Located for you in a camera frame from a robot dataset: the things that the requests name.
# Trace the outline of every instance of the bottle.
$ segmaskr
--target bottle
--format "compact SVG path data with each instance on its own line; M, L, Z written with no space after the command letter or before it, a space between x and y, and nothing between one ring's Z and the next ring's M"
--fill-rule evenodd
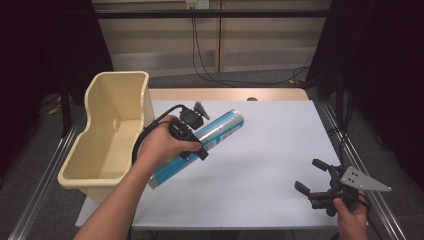
M209 123L194 135L202 142L206 151L209 151L240 129L243 124L243 116L239 111L233 109ZM194 153L190 153L188 159L183 159L179 155L174 157L156 169L149 179L149 186L155 189L197 159L198 156Z

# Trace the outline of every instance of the black cable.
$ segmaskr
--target black cable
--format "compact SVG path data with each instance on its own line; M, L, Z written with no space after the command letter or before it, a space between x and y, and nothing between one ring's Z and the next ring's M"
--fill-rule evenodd
M192 24L192 28L193 28L193 67L194 67L194 71L196 72L196 74L197 74L200 78L202 78L203 80L206 80L206 81L209 81L209 82L218 82L218 83L224 84L224 85L226 85L226 86L228 86L228 87L235 88L235 86L233 86L233 85L231 85L231 84L228 84L228 83L225 83L225 82L223 82L223 81L221 81L221 80L217 80L217 79L213 78L213 77L212 77L212 76L208 73L208 71L206 71L205 65L203 64L202 55L200 54L200 46L199 46L199 40L198 40L198 38L197 38L197 27L196 27L196 19L195 19L195 18L192 18L192 19L191 19L191 24ZM198 52L198 55L199 55L199 57L200 57L200 62L202 63L203 70L204 70L204 71L205 71L205 73L206 73L206 74L210 77L210 79L203 77L203 76L202 76L202 75L200 75L200 73L197 71L196 62L195 62L195 60L194 60L194 55L195 55L195 51L196 51L196 50L195 50L195 49L196 49L196 45L197 45L197 52Z
M182 108L183 110L187 109L187 107L182 105L182 104L175 105L172 108L168 109L168 111L166 111L162 115L160 115L158 118L153 120L153 122L149 126L147 126L146 128L143 129L143 132L140 133L140 135L138 136L138 138L137 138L137 140L135 141L135 144L134 144L134 148L133 148L132 155L131 155L132 164L134 164L135 161L137 160L138 149L140 148L140 145L143 142L144 138L146 138L146 136L151 131L153 131L153 129L155 129L159 124L161 124L159 121L162 118L164 118L166 115L168 115L170 112L174 111L177 108Z
M211 81L211 82L218 82L218 83L221 83L221 84L224 84L226 86L233 87L233 88L235 88L236 86L231 85L231 84L228 84L228 83L247 83L247 84L259 84L259 85L271 84L271 85L273 85L273 84L285 83L285 82L288 82L288 81L290 81L292 79L295 79L296 76L298 76L299 74L301 74L305 69L308 69L309 68L309 66L298 67L298 68L296 68L296 69L293 70L293 75L290 78L287 78L287 79L284 79L284 80L281 80L281 81L276 81L276 82L263 83L263 82L252 82L252 81L218 80L218 79L212 77L209 74L209 72L206 70L206 67L205 67L205 65L203 63L203 58L202 58L202 55L200 53L200 45L199 45L199 40L198 40L198 36L197 36L197 24L196 24L196 19L195 18L192 18L192 28L193 28L193 31L192 32L193 32L193 66L194 66L194 71L203 80ZM194 60L196 46L197 46L197 53L199 55L200 62L202 64L203 71L206 73L206 75L210 79L201 76L200 73L197 71L195 60Z
M296 240L296 234L294 233L294 230L290 230L290 232L292 233L293 240Z

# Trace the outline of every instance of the beige plastic bin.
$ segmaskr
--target beige plastic bin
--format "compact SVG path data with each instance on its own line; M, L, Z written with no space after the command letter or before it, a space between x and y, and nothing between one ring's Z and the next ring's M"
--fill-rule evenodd
M153 119L146 72L104 72L85 93L87 126L58 175L60 185L103 201L131 167L134 143Z

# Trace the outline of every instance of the hand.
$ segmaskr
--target hand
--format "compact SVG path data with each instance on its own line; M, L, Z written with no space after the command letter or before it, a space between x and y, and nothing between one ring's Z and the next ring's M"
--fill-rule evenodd
M366 202L365 198L359 195L359 199ZM362 204L357 204L349 212L343 200L335 198L333 200L334 207L338 212L337 226L339 234L343 240L366 240L366 222L367 208Z
M143 140L137 162L149 161L153 170L183 151L197 151L202 147L198 142L180 141L168 132L169 121L175 116L165 116L159 125Z

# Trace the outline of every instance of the metal frame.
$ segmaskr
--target metal frame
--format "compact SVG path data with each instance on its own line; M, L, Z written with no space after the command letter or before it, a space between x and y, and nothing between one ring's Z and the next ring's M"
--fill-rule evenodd
M331 123L331 126L333 128L337 127L337 120L336 120L336 113L334 109L330 106L329 103L322 103L321 104L324 112L328 118L328 120ZM369 176L369 173L367 169L365 168L364 163L362 162L361 157L359 156L358 152L356 151L355 147L353 146L352 142L350 141L348 136L343 136L342 133L337 132L336 136L340 142L343 141L343 149L346 153L346 155L349 158L349 161L351 162L352 166L358 169L359 171L367 174ZM390 235L390 238L393 240L403 240L406 239L404 233L402 232L402 229L400 228L400 225L398 221L396 220L395 215L393 214L392 210L390 209L389 205L384 200L383 196L380 192L367 192L367 195L376 210L378 216L381 219L381 222L383 223L384 227L387 230L387 233Z
M84 113L79 113L76 117L76 122L79 123L85 117ZM66 159L66 156L69 153L69 150L72 147L72 143L75 141L77 134L81 131L78 127L80 124L74 124L70 129L68 134L64 138L61 138L59 144L54 152L52 158L50 159L49 165L47 166L46 171L43 174L40 182L37 185L34 193L21 216L18 219L18 222L15 224L15 227L12 230L12 233L9 236L9 240L15 239L26 239L31 230L32 224L34 223L35 218L37 217L38 212L41 209L41 206L46 199L47 193L49 192L52 181L57 174L59 173L60 168L63 165L63 162Z

